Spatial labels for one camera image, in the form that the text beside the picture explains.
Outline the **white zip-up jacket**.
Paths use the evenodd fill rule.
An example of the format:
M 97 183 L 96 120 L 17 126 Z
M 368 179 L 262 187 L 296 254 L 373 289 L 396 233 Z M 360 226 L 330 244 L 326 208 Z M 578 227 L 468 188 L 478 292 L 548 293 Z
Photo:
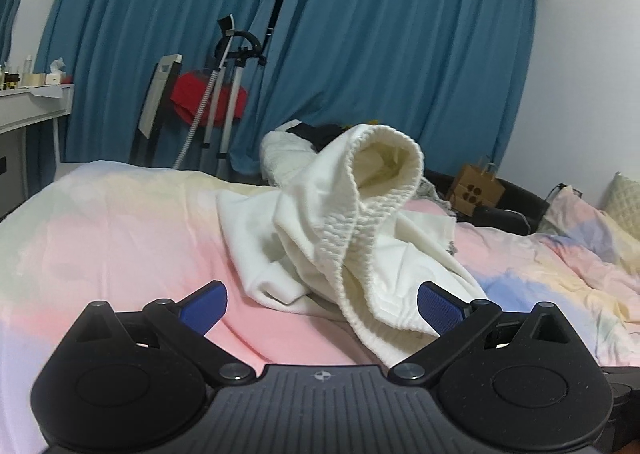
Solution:
M 357 125 L 288 185 L 216 196 L 243 289 L 269 309 L 344 321 L 384 365 L 438 333 L 418 311 L 431 281 L 464 302 L 486 296 L 452 250 L 456 222 L 413 212 L 423 154 L 387 125 Z

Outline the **white folding chair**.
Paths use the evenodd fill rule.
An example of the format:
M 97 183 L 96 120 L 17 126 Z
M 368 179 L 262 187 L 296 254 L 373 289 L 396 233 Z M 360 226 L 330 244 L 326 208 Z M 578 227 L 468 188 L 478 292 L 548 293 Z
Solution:
M 134 130 L 129 155 L 130 165 L 152 166 L 160 131 L 172 111 L 171 93 L 181 66 L 181 54 L 165 55 L 155 65 Z

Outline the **pile of clothes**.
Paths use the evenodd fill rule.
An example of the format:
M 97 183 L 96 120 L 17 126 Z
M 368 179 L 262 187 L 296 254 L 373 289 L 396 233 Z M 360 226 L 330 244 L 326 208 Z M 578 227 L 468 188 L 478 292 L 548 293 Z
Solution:
M 300 171 L 316 159 L 351 125 L 308 125 L 294 119 L 269 131 L 260 143 L 259 161 L 262 179 L 274 187 L 290 183 Z

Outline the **pastel tie-dye duvet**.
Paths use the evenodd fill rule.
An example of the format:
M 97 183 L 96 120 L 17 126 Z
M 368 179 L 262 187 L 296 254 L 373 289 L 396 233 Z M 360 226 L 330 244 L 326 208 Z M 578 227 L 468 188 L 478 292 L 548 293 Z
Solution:
M 46 187 L 1 224 L 1 448 L 44 448 L 29 393 L 48 357 L 93 300 L 137 311 L 213 279 L 228 311 L 210 332 L 255 368 L 369 364 L 350 327 L 262 307 L 245 295 L 219 226 L 226 183 L 198 172 L 93 162 Z M 507 311 L 555 303 L 603 366 L 639 362 L 639 247 L 606 239 L 613 223 L 563 191 L 559 232 L 521 237 L 460 223 L 457 259 Z

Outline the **brown paper bag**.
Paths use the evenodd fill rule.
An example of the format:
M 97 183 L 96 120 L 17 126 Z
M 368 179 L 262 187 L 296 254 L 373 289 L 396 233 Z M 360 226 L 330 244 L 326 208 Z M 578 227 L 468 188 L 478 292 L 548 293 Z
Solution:
M 451 208 L 468 217 L 478 207 L 495 208 L 506 191 L 496 172 L 497 166 L 488 159 L 477 165 L 465 163 L 448 189 Z

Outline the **cream quilted pillow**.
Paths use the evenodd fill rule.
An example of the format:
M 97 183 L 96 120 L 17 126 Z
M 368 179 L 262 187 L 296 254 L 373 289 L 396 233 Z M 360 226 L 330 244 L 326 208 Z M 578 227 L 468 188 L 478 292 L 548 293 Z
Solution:
M 640 184 L 616 172 L 608 186 L 604 212 L 625 232 L 640 239 Z

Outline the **red cloth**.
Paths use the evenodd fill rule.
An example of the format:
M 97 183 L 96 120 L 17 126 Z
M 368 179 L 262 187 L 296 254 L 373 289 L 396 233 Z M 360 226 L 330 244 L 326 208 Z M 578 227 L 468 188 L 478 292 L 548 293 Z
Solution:
M 204 76 L 200 72 L 188 72 L 178 76 L 174 89 L 171 92 L 171 102 L 174 104 L 176 115 L 183 121 L 190 125 L 200 107 L 202 97 L 205 93 L 207 85 L 207 76 Z M 221 127 L 226 119 L 226 108 L 230 99 L 231 85 L 224 84 L 221 88 L 218 107 L 214 117 L 215 127 Z M 207 101 L 203 117 L 201 117 L 200 125 L 205 127 L 208 115 L 210 102 L 212 97 Z M 247 91 L 245 88 L 239 89 L 238 98 L 235 103 L 234 119 L 241 119 L 247 103 Z

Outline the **white dressing table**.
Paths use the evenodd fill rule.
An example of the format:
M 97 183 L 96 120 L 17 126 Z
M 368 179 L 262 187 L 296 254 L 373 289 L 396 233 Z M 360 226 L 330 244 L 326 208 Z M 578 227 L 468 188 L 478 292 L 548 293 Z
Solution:
M 27 129 L 52 122 L 53 156 L 61 162 L 58 119 L 73 110 L 74 86 L 41 85 L 1 92 L 1 218 L 28 198 Z

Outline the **tissue box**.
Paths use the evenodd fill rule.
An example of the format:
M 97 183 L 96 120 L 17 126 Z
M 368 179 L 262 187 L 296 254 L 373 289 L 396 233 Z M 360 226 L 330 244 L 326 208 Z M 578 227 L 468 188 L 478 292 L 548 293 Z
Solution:
M 65 76 L 65 62 L 63 58 L 56 58 L 51 62 L 49 72 L 46 74 L 44 84 L 46 85 L 61 85 Z

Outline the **blue curtain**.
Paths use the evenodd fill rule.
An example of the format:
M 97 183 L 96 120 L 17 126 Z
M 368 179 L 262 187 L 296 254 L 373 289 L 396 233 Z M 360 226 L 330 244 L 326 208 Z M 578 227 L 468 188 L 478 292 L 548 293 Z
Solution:
M 254 174 L 281 123 L 376 120 L 410 135 L 447 174 L 500 162 L 520 106 L 537 0 L 55 0 L 35 66 L 65 62 L 75 84 L 68 160 L 126 160 L 154 65 L 198 69 L 219 18 L 268 36 L 249 65 L 233 169 Z

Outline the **black bed frame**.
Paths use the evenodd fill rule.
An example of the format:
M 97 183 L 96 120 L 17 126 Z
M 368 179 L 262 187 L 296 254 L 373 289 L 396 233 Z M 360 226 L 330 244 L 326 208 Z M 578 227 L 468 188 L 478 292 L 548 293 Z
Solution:
M 536 232 L 549 208 L 548 201 L 506 180 L 501 180 L 501 183 L 504 192 L 497 206 L 476 208 L 470 217 L 458 213 L 457 220 L 476 227 L 492 227 L 520 236 Z

